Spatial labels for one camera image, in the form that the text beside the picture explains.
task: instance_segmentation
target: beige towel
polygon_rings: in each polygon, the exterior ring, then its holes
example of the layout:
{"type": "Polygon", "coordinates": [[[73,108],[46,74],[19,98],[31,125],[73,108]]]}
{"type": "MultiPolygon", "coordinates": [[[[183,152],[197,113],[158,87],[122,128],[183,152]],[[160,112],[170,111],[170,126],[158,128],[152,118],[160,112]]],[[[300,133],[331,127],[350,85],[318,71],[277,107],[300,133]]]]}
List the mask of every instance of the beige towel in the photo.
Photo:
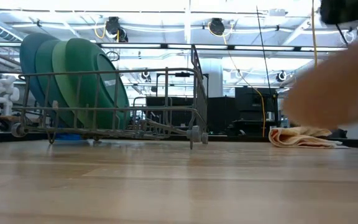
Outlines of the beige towel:
{"type": "Polygon", "coordinates": [[[268,134],[268,139],[277,147],[337,148],[342,144],[341,142],[316,138],[318,136],[329,136],[330,134],[329,130],[319,128],[273,128],[268,134]]]}

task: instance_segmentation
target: dish rack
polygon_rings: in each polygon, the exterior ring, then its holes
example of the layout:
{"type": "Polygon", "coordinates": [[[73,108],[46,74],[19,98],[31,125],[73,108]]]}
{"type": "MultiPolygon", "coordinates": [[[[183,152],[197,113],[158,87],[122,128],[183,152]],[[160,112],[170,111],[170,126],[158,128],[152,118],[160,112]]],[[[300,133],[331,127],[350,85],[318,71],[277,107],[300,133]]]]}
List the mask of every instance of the dish rack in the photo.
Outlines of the dish rack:
{"type": "MultiPolygon", "coordinates": [[[[192,49],[191,62],[194,65],[194,68],[156,68],[156,69],[142,69],[142,70],[115,70],[115,71],[92,71],[92,72],[64,72],[64,73],[35,73],[35,74],[25,74],[19,75],[19,79],[25,81],[25,92],[23,99],[23,106],[13,107],[14,110],[21,112],[20,122],[12,126],[11,132],[15,137],[23,137],[28,132],[44,132],[47,133],[48,140],[50,144],[55,142],[57,133],[73,133],[80,134],[87,138],[93,138],[95,141],[98,141],[101,138],[131,138],[131,139],[166,139],[169,138],[173,133],[184,135],[190,140],[190,149],[193,148],[194,142],[202,142],[203,144],[208,143],[208,134],[207,134],[207,94],[203,86],[203,76],[201,73],[201,67],[198,60],[197,53],[195,49],[192,49]],[[32,77],[46,76],[48,78],[48,85],[45,91],[45,103],[48,105],[47,100],[49,97],[50,81],[52,76],[56,75],[78,75],[78,83],[76,89],[76,100],[80,99],[80,90],[81,90],[81,77],[84,75],[95,75],[98,80],[101,79],[101,74],[104,73],[113,73],[119,75],[120,73],[140,73],[140,72],[165,72],[165,104],[161,107],[147,107],[147,106],[130,106],[127,105],[124,108],[117,107],[117,98],[118,96],[118,86],[121,83],[115,83],[115,94],[114,94],[114,107],[113,108],[99,108],[97,103],[94,107],[86,108],[62,108],[59,107],[57,101],[53,101],[52,106],[44,107],[33,107],[28,106],[29,100],[29,79],[32,77]],[[193,106],[172,106],[172,99],[168,97],[168,73],[169,72],[191,72],[194,75],[194,88],[193,88],[193,106]],[[40,110],[42,114],[51,114],[52,111],[56,113],[58,118],[59,113],[64,111],[72,111],[74,113],[73,127],[60,127],[59,119],[56,119],[55,122],[48,126],[46,122],[46,116],[42,116],[42,120],[37,127],[27,125],[27,120],[25,114],[27,111],[40,110]],[[80,111],[85,111],[85,113],[93,113],[93,120],[91,127],[78,127],[78,113],[80,111]],[[99,111],[108,111],[111,112],[112,118],[112,129],[98,129],[97,128],[97,112],[99,111]],[[124,121],[128,120],[127,116],[130,116],[128,111],[132,112],[132,119],[130,124],[126,129],[118,129],[119,124],[122,122],[118,117],[117,113],[122,112],[124,114],[124,121]],[[136,120],[135,116],[138,111],[142,111],[146,116],[143,119],[136,120]],[[151,111],[161,111],[163,114],[163,119],[152,120],[148,117],[149,112],[151,111]],[[172,125],[172,112],[174,111],[189,111],[191,113],[191,119],[187,130],[183,130],[180,127],[175,127],[172,125]]],[[[95,96],[95,102],[98,102],[100,92],[100,82],[97,82],[97,92],[95,96]]]]}

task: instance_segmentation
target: ceiling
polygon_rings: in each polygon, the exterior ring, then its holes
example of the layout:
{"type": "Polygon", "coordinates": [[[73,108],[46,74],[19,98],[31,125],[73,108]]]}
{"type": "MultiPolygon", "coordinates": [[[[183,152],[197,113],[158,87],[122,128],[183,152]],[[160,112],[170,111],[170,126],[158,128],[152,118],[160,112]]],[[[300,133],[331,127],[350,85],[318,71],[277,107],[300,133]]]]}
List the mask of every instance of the ceiling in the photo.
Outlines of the ceiling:
{"type": "MultiPolygon", "coordinates": [[[[102,35],[101,28],[109,16],[118,16],[125,28],[130,43],[171,43],[171,44],[218,44],[223,45],[222,37],[209,33],[208,22],[211,18],[223,19],[229,45],[264,45],[275,46],[313,46],[311,33],[311,0],[184,0],[166,1],[149,0],[119,1],[110,0],[74,1],[74,0],[0,0],[0,24],[20,37],[34,32],[44,32],[62,40],[81,37],[94,42],[114,42],[102,35]]],[[[320,1],[314,3],[319,8],[320,1]]],[[[326,26],[319,21],[316,14],[316,43],[319,47],[342,47],[344,42],[334,26],[326,26]]],[[[342,24],[348,42],[357,40],[355,32],[348,32],[350,26],[357,23],[342,24]]],[[[115,62],[117,68],[160,68],[188,67],[187,50],[163,49],[122,49],[115,50],[121,56],[115,62]]],[[[1,48],[0,54],[19,62],[18,52],[14,49],[1,48]]],[[[200,57],[221,58],[224,69],[223,82],[242,84],[227,52],[202,51],[200,57]]],[[[262,52],[235,52],[234,62],[246,76],[251,85],[266,84],[266,67],[262,52]]],[[[313,60],[312,53],[267,52],[269,73],[286,71],[293,73],[307,66],[313,60]]],[[[0,68],[15,69],[17,65],[0,58],[0,68]]],[[[140,74],[125,74],[124,83],[142,83],[140,74]]],[[[152,83],[156,82],[152,74],[152,83]]],[[[274,76],[270,77],[272,85],[277,85],[274,76]]],[[[171,83],[191,83],[191,78],[171,78],[171,83]]],[[[192,87],[177,88],[171,95],[192,94],[192,87]]],[[[231,95],[232,88],[224,92],[231,95]]],[[[149,94],[144,87],[143,94],[149,94]]],[[[138,96],[139,92],[128,88],[129,97],[138,96]]]]}

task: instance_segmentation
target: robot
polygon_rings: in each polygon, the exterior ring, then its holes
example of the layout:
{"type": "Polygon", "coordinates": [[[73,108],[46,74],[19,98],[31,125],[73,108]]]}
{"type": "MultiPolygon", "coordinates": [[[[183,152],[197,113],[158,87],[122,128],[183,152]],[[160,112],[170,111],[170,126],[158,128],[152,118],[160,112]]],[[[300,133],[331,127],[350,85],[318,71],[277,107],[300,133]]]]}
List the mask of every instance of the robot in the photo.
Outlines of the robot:
{"type": "Polygon", "coordinates": [[[3,97],[0,97],[0,103],[4,104],[4,113],[3,115],[9,116],[12,114],[13,102],[19,100],[20,91],[17,87],[14,87],[14,82],[16,77],[12,75],[7,75],[5,78],[0,79],[0,94],[5,93],[3,97]]]}

